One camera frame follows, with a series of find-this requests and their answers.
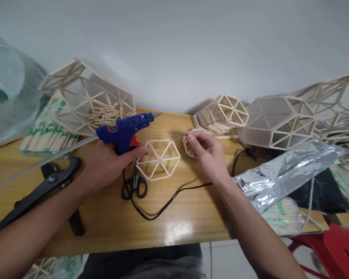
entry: white plastic bag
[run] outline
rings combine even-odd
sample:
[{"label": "white plastic bag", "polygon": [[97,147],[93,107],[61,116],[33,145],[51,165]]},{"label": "white plastic bag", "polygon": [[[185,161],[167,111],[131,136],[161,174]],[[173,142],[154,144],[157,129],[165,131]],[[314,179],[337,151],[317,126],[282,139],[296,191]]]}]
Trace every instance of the white plastic bag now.
[{"label": "white plastic bag", "polygon": [[34,60],[0,38],[0,89],[8,100],[0,104],[0,146],[23,138],[35,121],[44,78]]}]

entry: silver foil bag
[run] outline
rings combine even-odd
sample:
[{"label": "silver foil bag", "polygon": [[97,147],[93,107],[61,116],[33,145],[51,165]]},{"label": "silver foil bag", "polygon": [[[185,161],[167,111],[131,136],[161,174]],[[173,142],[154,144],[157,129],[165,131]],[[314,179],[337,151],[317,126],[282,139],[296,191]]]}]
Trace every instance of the silver foil bag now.
[{"label": "silver foil bag", "polygon": [[310,138],[271,161],[233,177],[259,213],[330,167],[346,151]]}]

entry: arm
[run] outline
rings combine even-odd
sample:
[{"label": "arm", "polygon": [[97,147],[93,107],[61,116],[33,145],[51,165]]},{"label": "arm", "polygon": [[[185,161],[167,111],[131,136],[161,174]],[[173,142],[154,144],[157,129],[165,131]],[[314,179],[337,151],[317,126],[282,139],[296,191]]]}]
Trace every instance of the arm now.
[{"label": "arm", "polygon": [[99,141],[84,171],[64,190],[0,231],[0,278],[22,278],[42,249],[89,195],[113,183],[145,147],[117,156]]},{"label": "arm", "polygon": [[204,132],[187,131],[191,152],[212,180],[228,210],[239,244],[262,278],[307,278],[279,236],[252,206],[228,174],[220,141]]}]

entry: orange trigger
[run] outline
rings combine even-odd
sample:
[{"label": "orange trigger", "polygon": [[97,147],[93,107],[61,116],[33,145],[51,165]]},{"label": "orange trigger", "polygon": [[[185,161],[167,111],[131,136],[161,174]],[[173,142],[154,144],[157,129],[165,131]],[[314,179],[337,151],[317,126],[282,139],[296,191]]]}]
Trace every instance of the orange trigger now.
[{"label": "orange trigger", "polygon": [[131,143],[129,144],[129,147],[133,147],[133,146],[136,146],[136,145],[138,145],[138,144],[142,144],[142,143],[139,142],[139,141],[137,140],[136,135],[134,135],[133,138],[131,139]]}]

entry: white wall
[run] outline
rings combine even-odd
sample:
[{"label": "white wall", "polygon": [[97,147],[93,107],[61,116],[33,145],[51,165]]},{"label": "white wall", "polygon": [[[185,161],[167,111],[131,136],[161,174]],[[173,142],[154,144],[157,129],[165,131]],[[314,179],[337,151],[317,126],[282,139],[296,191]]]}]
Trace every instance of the white wall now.
[{"label": "white wall", "polygon": [[349,74],[349,0],[6,0],[0,37],[47,71],[105,62],[138,106],[172,112]]}]

